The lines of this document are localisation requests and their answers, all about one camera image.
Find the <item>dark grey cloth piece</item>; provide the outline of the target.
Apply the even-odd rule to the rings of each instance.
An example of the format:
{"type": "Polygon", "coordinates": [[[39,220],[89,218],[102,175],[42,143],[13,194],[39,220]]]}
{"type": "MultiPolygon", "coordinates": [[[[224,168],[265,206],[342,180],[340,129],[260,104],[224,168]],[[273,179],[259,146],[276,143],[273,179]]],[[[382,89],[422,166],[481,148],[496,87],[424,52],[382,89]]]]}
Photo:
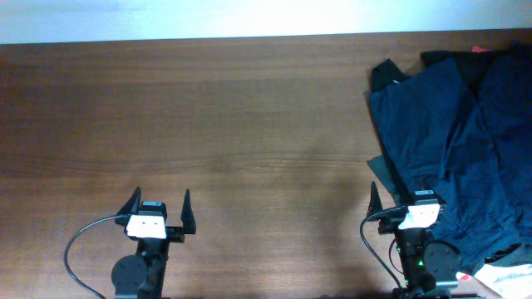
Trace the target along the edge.
{"type": "Polygon", "coordinates": [[[386,190],[393,197],[399,197],[401,194],[400,180],[387,157],[384,155],[379,155],[368,160],[367,164],[371,171],[380,180],[382,185],[386,188],[386,190]]]}

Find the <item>red cloth piece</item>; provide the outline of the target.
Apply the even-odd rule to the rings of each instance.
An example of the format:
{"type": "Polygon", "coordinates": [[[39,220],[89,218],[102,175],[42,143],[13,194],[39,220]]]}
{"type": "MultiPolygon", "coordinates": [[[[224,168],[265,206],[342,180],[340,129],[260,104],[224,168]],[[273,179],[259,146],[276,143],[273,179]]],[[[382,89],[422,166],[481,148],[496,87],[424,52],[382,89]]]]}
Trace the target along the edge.
{"type": "Polygon", "coordinates": [[[490,49],[484,48],[484,47],[473,46],[470,51],[474,53],[482,53],[482,52],[489,52],[490,49]]]}

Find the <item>dark blue garment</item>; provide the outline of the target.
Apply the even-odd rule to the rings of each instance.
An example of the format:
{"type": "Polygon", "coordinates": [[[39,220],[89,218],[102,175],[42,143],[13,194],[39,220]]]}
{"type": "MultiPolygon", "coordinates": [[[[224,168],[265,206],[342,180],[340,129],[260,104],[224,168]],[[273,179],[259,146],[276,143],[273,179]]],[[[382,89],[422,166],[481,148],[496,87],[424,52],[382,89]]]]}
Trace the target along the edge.
{"type": "Polygon", "coordinates": [[[531,241],[531,60],[500,56],[478,88],[445,60],[371,94],[387,157],[408,191],[426,183],[446,201],[433,236],[461,268],[531,241]]]}

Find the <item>white patterned garment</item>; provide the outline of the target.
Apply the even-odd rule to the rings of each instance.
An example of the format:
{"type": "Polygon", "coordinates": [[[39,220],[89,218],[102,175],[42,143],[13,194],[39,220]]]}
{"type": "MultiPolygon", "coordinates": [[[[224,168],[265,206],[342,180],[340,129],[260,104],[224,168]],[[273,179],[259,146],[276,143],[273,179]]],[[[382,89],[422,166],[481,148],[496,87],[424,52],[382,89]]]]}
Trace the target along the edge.
{"type": "Polygon", "coordinates": [[[531,265],[496,267],[485,264],[473,277],[505,299],[531,296],[531,265]]]}

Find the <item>black garment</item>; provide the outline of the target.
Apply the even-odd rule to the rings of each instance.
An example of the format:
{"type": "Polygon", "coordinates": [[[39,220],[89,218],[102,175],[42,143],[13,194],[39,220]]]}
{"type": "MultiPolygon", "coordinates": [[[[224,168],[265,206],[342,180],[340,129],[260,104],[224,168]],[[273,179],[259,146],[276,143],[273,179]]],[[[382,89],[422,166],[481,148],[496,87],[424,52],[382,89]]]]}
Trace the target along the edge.
{"type": "MultiPolygon", "coordinates": [[[[531,59],[531,45],[521,42],[511,42],[504,50],[490,50],[489,52],[474,53],[471,51],[425,51],[420,54],[424,67],[451,59],[457,66],[462,80],[472,90],[477,91],[490,65],[503,56],[531,59]]],[[[371,72],[371,92],[384,89],[386,86],[398,84],[409,79],[391,60],[386,59],[375,66],[371,72]]]]}

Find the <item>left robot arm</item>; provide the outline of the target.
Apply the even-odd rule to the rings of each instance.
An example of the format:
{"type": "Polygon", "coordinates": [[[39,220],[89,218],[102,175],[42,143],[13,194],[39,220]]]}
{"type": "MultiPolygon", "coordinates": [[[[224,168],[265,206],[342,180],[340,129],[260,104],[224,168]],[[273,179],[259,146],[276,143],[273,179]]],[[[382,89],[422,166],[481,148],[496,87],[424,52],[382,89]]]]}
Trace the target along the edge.
{"type": "Polygon", "coordinates": [[[165,270],[172,243],[183,243],[187,235],[197,231],[190,191],[185,192],[178,227],[166,224],[167,207],[163,202],[143,201],[141,189],[116,214],[115,223],[124,234],[137,242],[136,251],[122,257],[111,271],[116,298],[161,299],[165,270]]]}

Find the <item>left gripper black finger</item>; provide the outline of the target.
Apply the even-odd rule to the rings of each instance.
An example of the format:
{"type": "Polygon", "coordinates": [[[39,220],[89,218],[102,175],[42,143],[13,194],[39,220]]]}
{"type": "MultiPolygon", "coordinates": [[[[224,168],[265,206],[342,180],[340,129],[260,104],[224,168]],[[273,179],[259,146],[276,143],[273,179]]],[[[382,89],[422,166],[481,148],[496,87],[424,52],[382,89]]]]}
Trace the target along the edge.
{"type": "Polygon", "coordinates": [[[196,234],[197,226],[192,210],[190,190],[186,189],[182,205],[180,220],[183,224],[184,234],[196,234]]]}
{"type": "Polygon", "coordinates": [[[137,214],[140,207],[141,189],[137,187],[131,197],[126,203],[118,210],[116,216],[130,216],[137,214]]]}

